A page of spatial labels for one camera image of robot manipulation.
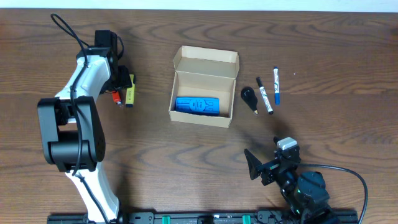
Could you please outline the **red stapler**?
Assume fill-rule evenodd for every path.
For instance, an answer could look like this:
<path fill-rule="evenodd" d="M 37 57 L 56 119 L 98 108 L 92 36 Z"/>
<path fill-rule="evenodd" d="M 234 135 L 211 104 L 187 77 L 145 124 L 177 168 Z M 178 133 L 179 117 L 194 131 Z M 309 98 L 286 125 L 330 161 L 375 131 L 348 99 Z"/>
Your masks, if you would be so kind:
<path fill-rule="evenodd" d="M 112 97 L 113 97 L 113 101 L 114 101 L 120 108 L 122 108 L 122 107 L 123 107 L 123 101 L 122 101 L 122 99 L 121 99 L 121 96 L 120 96 L 119 92 L 118 92 L 118 91 L 113 91 L 113 92 L 111 93 L 111 95 L 112 95 Z"/>

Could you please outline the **yellow highlighter pen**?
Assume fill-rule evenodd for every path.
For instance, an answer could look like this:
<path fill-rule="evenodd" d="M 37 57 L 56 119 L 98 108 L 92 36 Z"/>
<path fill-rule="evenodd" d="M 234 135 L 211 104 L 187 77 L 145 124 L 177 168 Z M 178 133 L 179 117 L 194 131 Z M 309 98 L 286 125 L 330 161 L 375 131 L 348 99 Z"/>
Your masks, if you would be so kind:
<path fill-rule="evenodd" d="M 134 96 L 135 96 L 135 88 L 136 88 L 136 76 L 134 74 L 130 74 L 130 79 L 132 86 L 126 89 L 126 101 L 125 106 L 127 108 L 132 108 L 134 106 Z"/>

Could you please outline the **black correction tape dispenser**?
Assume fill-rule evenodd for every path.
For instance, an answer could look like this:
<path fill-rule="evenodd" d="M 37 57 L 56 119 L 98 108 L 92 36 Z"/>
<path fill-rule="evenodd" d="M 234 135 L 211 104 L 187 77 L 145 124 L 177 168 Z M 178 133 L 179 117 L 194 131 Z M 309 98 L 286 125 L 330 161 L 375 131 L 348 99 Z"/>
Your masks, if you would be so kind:
<path fill-rule="evenodd" d="M 257 97 L 255 96 L 254 89 L 246 86 L 241 90 L 241 98 L 250 107 L 254 114 L 258 114 L 257 110 Z"/>

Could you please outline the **blue plastic block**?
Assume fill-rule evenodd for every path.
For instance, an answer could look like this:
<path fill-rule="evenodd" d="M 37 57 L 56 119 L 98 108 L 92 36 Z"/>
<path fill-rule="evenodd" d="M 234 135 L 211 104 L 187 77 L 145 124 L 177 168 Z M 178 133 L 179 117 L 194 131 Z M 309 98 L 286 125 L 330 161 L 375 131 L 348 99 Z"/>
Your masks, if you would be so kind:
<path fill-rule="evenodd" d="M 175 110 L 196 115 L 218 116 L 220 114 L 220 101 L 217 98 L 177 97 Z"/>

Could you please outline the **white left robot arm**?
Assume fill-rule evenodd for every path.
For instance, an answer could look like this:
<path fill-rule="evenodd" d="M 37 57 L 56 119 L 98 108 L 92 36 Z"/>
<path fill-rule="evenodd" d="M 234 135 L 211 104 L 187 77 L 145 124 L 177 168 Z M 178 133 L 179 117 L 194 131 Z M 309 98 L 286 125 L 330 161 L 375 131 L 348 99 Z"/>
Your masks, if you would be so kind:
<path fill-rule="evenodd" d="M 85 215 L 50 215 L 47 223 L 129 221 L 104 171 L 106 141 L 96 107 L 101 94 L 133 86 L 128 68 L 118 64 L 119 43 L 114 32 L 97 30 L 63 90 L 37 104 L 44 158 L 75 184 L 87 208 Z"/>

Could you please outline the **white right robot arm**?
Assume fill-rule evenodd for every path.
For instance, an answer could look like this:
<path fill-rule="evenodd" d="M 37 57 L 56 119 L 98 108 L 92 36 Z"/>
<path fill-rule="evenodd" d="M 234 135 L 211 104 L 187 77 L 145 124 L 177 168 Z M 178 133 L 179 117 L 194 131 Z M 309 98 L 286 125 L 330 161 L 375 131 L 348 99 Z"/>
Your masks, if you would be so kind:
<path fill-rule="evenodd" d="M 264 186 L 277 183 L 280 192 L 292 211 L 291 218 L 299 223 L 340 223 L 328 204 L 330 196 L 319 172 L 296 170 L 300 164 L 300 147 L 279 148 L 275 159 L 265 164 L 248 149 L 244 150 L 252 180 L 260 177 Z"/>

